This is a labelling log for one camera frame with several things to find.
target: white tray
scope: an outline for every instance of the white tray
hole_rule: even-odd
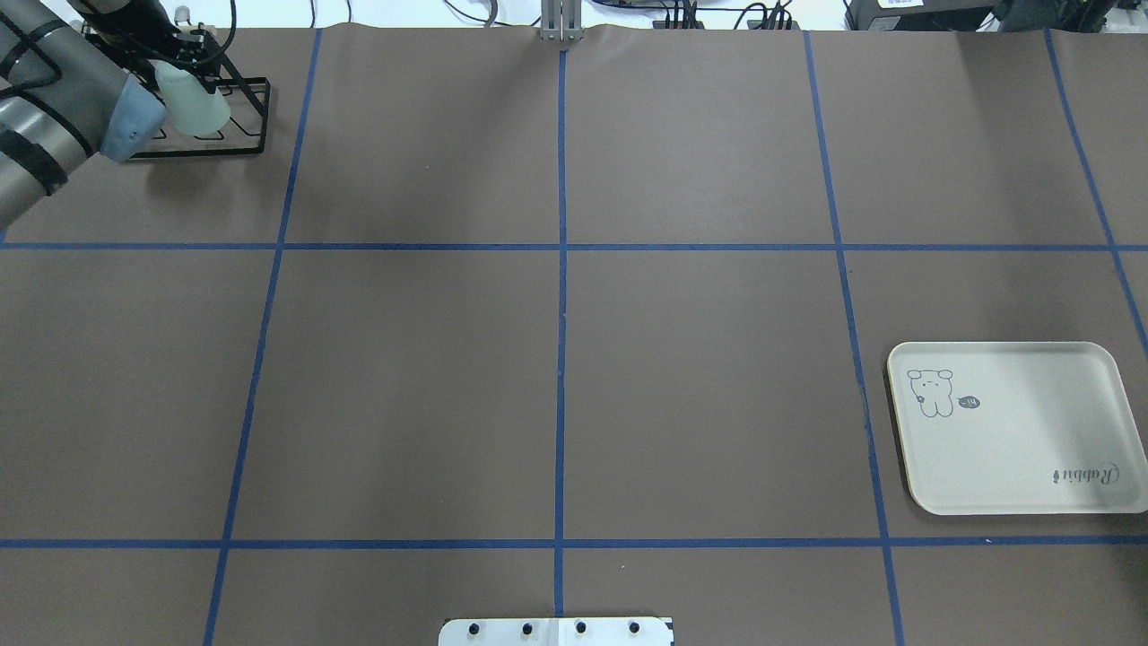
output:
[[[1148,511],[1148,460],[1099,345],[907,343],[887,367],[909,493],[925,511]]]

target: light green object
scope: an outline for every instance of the light green object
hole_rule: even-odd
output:
[[[223,94],[208,93],[189,72],[169,63],[155,64],[155,80],[168,103],[176,130],[189,137],[208,137],[231,118],[231,106]]]

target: white bracket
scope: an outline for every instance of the white bracket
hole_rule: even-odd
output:
[[[453,620],[439,646],[674,646],[674,621],[659,617]]]
[[[582,0],[542,0],[543,40],[582,40]]]

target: vertical blue line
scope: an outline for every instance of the vertical blue line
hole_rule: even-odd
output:
[[[566,49],[558,53],[558,375],[554,423],[554,616],[563,616],[566,536]]]
[[[303,108],[300,110],[298,130],[295,133],[295,150],[292,154],[290,172],[287,176],[287,190],[284,195],[282,215],[279,218],[279,236],[276,240],[276,255],[271,262],[271,277],[267,280],[267,296],[263,303],[263,320],[259,322],[259,341],[255,347],[255,365],[251,369],[251,382],[247,389],[247,408],[243,412],[243,426],[239,435],[239,451],[235,454],[235,470],[232,473],[231,492],[227,496],[227,514],[224,517],[223,542],[219,558],[216,562],[215,583],[211,586],[211,605],[208,607],[207,625],[203,630],[203,646],[211,646],[215,639],[216,618],[219,615],[219,600],[223,597],[224,576],[227,573],[228,544],[235,527],[235,508],[239,505],[239,490],[243,480],[243,464],[247,460],[247,446],[251,435],[251,420],[255,417],[255,394],[259,387],[263,372],[263,356],[267,345],[267,328],[271,325],[271,308],[274,305],[276,287],[279,283],[279,267],[282,264],[284,243],[287,239],[287,223],[290,219],[292,199],[295,193],[295,179],[298,174],[298,157],[303,149],[303,134],[307,132],[307,115],[311,106],[311,88],[315,85],[315,69],[319,61],[319,44],[323,41],[323,30],[316,30],[315,42],[311,46],[311,63],[307,72],[307,89],[303,93]]]
[[[897,575],[893,570],[893,548],[889,540],[889,524],[885,520],[885,499],[881,487],[881,467],[877,464],[877,445],[872,436],[872,417],[869,411],[869,394],[864,382],[864,366],[861,361],[861,347],[858,343],[856,319],[853,316],[853,294],[850,290],[848,267],[845,264],[845,244],[841,241],[841,226],[837,216],[837,195],[833,192],[833,174],[829,166],[829,145],[825,142],[825,123],[821,114],[821,95],[817,92],[817,72],[813,60],[813,40],[809,32],[805,37],[805,57],[809,72],[809,91],[813,96],[813,118],[817,125],[817,146],[821,148],[821,171],[825,181],[825,199],[829,201],[829,218],[833,226],[833,244],[837,247],[837,272],[841,281],[841,298],[845,304],[845,321],[850,332],[850,347],[853,351],[853,373],[861,389],[861,406],[864,412],[864,433],[869,444],[869,478],[872,483],[872,498],[877,512],[877,528],[881,531],[882,557],[885,561],[885,586],[889,591],[889,608],[893,620],[893,637],[898,646],[905,646],[905,631],[901,625],[901,604],[897,593]]]
[[[1108,212],[1104,210],[1104,202],[1100,199],[1100,189],[1096,188],[1096,179],[1092,174],[1092,164],[1088,163],[1088,155],[1084,151],[1084,143],[1080,141],[1080,133],[1076,129],[1076,119],[1072,117],[1072,107],[1069,104],[1068,92],[1064,91],[1064,78],[1061,76],[1061,63],[1056,57],[1056,48],[1053,46],[1053,32],[1045,30],[1045,47],[1048,48],[1048,62],[1053,65],[1053,77],[1056,79],[1056,91],[1061,95],[1061,107],[1064,108],[1064,119],[1069,124],[1069,133],[1072,134],[1072,143],[1076,145],[1077,156],[1080,157],[1080,168],[1084,169],[1084,177],[1088,181],[1088,192],[1092,193],[1092,202],[1096,205],[1096,216],[1100,225],[1104,229],[1104,239],[1108,240],[1108,248],[1112,254],[1112,264],[1116,265],[1116,274],[1120,278],[1120,287],[1124,289],[1124,299],[1128,303],[1132,312],[1132,321],[1137,327],[1137,335],[1140,337],[1140,349],[1148,357],[1148,336],[1145,335],[1143,319],[1140,318],[1140,308],[1132,295],[1132,286],[1128,283],[1128,275],[1124,272],[1124,262],[1120,259],[1120,250],[1116,247],[1116,235],[1112,226],[1108,221]]]

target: cartoon bear drawing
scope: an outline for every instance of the cartoon bear drawing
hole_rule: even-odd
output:
[[[909,384],[925,418],[953,414],[952,371],[909,371]]]

